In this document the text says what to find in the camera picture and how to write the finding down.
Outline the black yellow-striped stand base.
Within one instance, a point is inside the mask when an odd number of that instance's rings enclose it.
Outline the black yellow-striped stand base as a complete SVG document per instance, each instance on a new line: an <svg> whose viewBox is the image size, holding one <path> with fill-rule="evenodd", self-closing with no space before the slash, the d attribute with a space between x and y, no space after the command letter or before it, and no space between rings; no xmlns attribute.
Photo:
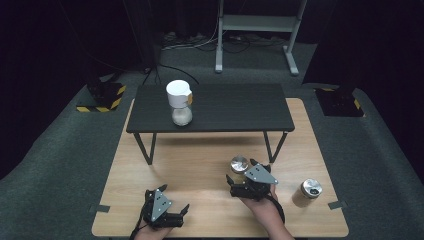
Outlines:
<svg viewBox="0 0 424 240"><path fill-rule="evenodd" d="M325 116L364 116L359 101L351 93L342 94L338 89L315 88L315 94Z"/></svg>
<svg viewBox="0 0 424 240"><path fill-rule="evenodd" d="M76 103L79 112L114 111L121 102L126 86L121 83L101 83L99 87L84 87Z"/></svg>

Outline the plain silver-lidded glass jar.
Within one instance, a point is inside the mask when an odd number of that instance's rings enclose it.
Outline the plain silver-lidded glass jar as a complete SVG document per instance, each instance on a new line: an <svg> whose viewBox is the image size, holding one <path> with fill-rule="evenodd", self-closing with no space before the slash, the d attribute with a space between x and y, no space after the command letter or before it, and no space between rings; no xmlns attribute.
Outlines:
<svg viewBox="0 0 424 240"><path fill-rule="evenodd" d="M230 162L230 177L236 184L245 180L244 173L248 170L249 163L244 156L237 155Z"/></svg>

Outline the silver-lidded jar with holes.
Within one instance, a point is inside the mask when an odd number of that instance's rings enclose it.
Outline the silver-lidded jar with holes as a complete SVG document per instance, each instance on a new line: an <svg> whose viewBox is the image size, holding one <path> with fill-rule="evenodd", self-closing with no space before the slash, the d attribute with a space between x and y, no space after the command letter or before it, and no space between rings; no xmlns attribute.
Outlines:
<svg viewBox="0 0 424 240"><path fill-rule="evenodd" d="M292 202L300 208L304 208L315 201L323 192L319 181L308 178L304 180L292 195Z"/></svg>

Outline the person's left hand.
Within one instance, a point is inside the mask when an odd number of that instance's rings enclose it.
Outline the person's left hand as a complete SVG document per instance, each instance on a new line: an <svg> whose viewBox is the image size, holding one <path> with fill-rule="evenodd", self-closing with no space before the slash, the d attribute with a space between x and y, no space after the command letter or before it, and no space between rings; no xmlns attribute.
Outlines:
<svg viewBox="0 0 424 240"><path fill-rule="evenodd" d="M141 220L134 240L164 240L172 231L172 228L153 229L144 220Z"/></svg>

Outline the white-capped glass seasoning jar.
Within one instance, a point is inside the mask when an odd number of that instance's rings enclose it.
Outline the white-capped glass seasoning jar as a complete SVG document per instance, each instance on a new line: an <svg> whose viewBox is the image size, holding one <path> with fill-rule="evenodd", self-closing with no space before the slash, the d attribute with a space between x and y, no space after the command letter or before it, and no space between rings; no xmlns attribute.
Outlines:
<svg viewBox="0 0 424 240"><path fill-rule="evenodd" d="M166 86L171 117L177 126L186 126L193 119L193 93L190 85L184 80L173 80Z"/></svg>

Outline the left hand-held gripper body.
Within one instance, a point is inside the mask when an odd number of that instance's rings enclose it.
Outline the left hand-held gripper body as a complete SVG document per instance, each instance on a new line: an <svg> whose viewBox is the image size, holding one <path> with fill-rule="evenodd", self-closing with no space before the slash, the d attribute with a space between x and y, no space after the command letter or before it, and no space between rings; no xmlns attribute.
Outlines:
<svg viewBox="0 0 424 240"><path fill-rule="evenodd" d="M172 202L163 193L155 190L145 192L145 202L142 207L142 219L152 228L182 227L184 216L179 213L169 213Z"/></svg>

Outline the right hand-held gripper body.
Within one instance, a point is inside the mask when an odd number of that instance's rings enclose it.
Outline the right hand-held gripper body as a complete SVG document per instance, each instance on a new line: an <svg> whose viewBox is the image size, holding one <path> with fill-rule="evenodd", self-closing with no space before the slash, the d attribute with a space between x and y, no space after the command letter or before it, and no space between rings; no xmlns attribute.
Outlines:
<svg viewBox="0 0 424 240"><path fill-rule="evenodd" d="M261 200L266 197L271 185L277 185L279 181L270 173L271 169L265 169L261 165L252 166L247 170L245 180L230 188L232 197Z"/></svg>

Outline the grey metal stand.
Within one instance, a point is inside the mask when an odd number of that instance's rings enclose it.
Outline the grey metal stand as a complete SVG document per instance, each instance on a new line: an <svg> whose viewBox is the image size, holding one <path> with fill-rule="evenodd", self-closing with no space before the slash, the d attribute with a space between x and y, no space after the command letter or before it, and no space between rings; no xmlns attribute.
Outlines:
<svg viewBox="0 0 424 240"><path fill-rule="evenodd" d="M295 16L228 15L224 13L224 0L218 0L218 36L215 56L215 72L223 71L223 35L230 31L256 31L289 33L290 39L282 50L293 76L299 74L292 50L303 19L308 0L300 0Z"/></svg>

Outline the person's right hand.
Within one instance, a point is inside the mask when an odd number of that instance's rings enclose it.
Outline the person's right hand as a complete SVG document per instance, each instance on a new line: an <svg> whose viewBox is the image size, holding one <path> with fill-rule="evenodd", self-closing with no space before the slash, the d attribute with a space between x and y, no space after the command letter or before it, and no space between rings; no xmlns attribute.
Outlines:
<svg viewBox="0 0 424 240"><path fill-rule="evenodd" d="M280 204L275 193L275 186L271 185L266 197L261 200L241 198L241 202L253 213L257 220L280 219Z"/></svg>

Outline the black shelf with metal legs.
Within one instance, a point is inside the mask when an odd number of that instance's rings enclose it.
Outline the black shelf with metal legs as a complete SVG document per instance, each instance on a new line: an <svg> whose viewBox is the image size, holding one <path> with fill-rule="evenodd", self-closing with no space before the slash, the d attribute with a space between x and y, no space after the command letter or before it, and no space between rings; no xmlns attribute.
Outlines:
<svg viewBox="0 0 424 240"><path fill-rule="evenodd" d="M165 87L146 85L138 88L126 131L132 134L148 164L154 149L147 149L143 133L261 132L279 131L282 136L275 148L267 149L273 163L288 133L295 125L278 84L199 84L194 92L193 120L186 126L173 123Z"/></svg>

